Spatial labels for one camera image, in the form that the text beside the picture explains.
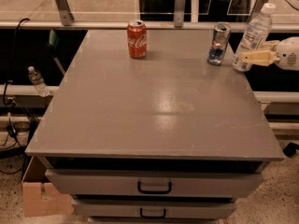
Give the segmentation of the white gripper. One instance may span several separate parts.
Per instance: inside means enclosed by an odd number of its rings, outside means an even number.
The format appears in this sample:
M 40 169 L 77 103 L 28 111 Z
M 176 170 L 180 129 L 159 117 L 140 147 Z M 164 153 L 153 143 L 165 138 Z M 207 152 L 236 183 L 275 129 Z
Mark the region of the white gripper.
M 260 66 L 269 66 L 277 63 L 277 66 L 283 70 L 299 71 L 299 37 L 293 36 L 279 40 L 265 41 L 261 49 L 241 54 L 243 63 L 256 64 Z

